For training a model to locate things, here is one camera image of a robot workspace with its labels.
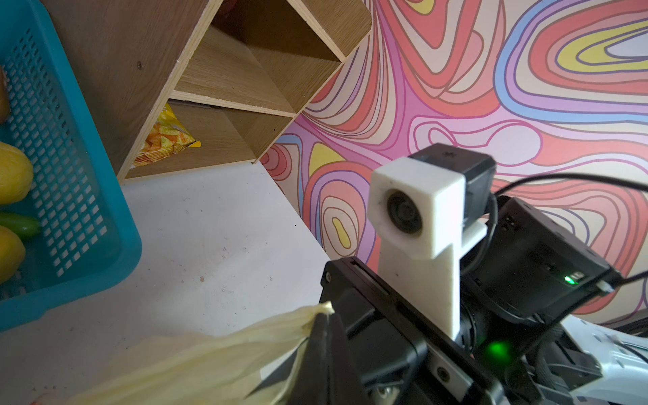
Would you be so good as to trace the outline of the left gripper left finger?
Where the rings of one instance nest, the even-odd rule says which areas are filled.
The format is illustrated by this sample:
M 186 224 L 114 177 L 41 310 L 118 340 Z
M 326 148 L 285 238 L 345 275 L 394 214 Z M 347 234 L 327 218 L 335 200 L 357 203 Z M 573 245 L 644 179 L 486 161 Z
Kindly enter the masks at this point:
M 330 365 L 331 316 L 318 314 L 285 382 L 258 390 L 251 399 L 267 404 L 329 404 Z

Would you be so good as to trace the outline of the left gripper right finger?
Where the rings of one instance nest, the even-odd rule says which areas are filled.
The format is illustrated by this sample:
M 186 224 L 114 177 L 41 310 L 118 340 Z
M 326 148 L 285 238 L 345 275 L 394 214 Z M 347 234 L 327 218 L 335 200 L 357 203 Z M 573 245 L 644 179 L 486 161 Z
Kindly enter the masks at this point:
M 349 347 L 349 339 L 338 314 L 330 316 L 331 359 L 329 404 L 371 404 Z

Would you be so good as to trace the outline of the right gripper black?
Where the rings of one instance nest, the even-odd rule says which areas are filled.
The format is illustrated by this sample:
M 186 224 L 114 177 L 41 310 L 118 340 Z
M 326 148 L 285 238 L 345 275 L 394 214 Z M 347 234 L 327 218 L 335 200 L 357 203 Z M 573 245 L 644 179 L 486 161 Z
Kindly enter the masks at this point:
M 322 302 L 349 339 L 354 365 L 378 404 L 502 404 L 500 382 L 357 258 L 328 262 Z

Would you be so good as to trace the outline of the yellowish plastic grocery bag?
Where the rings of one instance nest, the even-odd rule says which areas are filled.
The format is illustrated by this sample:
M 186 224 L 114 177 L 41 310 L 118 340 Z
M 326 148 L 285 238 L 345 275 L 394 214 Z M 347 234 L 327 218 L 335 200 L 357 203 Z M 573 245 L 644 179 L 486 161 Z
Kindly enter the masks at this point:
M 304 306 L 214 337 L 152 337 L 108 364 L 74 396 L 45 394 L 37 404 L 285 404 L 311 333 L 332 304 Z

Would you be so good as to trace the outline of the teal plastic basket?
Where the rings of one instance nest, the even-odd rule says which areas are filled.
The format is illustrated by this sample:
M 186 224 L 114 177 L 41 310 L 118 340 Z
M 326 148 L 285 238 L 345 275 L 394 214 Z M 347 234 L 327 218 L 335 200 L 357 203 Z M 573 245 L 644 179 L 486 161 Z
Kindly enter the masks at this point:
M 11 107 L 1 140 L 34 168 L 29 195 L 11 210 L 41 231 L 1 286 L 6 331 L 119 284 L 138 265 L 142 241 L 42 3 L 2 2 L 1 65 Z

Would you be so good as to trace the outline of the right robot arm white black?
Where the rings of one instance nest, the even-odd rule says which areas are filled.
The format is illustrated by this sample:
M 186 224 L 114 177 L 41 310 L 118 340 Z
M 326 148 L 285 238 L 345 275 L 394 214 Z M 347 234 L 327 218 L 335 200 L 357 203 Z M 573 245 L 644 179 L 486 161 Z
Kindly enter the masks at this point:
M 322 301 L 347 333 L 368 397 L 395 404 L 644 404 L 647 341 L 575 310 L 623 276 L 521 199 L 498 199 L 499 223 L 461 281 L 450 339 L 357 258 L 328 263 Z

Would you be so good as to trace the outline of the yellow chip packet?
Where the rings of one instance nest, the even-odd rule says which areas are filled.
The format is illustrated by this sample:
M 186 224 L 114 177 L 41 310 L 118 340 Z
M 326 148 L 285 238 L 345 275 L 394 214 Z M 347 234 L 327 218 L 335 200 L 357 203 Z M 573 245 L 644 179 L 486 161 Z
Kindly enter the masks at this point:
M 201 147 L 202 143 L 189 133 L 167 103 L 144 140 L 143 147 L 135 157 L 132 167 L 151 165 L 177 155 L 187 148 Z

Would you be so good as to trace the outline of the wooden shelf unit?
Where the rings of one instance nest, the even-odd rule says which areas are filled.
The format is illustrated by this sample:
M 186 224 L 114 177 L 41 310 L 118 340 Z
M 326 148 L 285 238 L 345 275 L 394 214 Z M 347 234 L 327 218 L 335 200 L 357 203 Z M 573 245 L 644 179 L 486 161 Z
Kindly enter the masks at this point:
M 371 31 L 361 1 L 47 1 L 120 181 L 257 162 Z M 202 147 L 138 167 L 164 106 Z

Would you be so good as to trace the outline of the yellow toy fruit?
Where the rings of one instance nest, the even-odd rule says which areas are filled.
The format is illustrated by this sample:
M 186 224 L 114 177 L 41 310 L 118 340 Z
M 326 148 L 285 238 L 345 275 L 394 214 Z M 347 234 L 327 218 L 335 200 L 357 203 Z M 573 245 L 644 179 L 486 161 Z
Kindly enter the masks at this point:
M 18 148 L 1 143 L 1 204 L 22 201 L 30 191 L 34 169 L 28 157 Z
M 9 228 L 1 227 L 0 283 L 9 281 L 25 261 L 25 246 Z

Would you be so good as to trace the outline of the green toy pepper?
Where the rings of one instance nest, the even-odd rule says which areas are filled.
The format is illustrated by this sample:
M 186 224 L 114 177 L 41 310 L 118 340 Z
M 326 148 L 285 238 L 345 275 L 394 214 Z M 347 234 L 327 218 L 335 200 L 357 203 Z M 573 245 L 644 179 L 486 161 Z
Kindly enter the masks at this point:
M 22 241 L 36 238 L 42 232 L 39 221 L 30 216 L 1 212 L 1 226 L 13 231 Z

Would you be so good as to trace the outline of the brown toy potato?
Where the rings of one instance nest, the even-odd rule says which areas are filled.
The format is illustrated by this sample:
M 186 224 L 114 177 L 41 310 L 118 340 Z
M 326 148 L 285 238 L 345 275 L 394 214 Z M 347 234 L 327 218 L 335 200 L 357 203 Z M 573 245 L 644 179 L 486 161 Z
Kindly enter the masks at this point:
M 11 112 L 6 75 L 0 71 L 0 124 L 6 123 Z

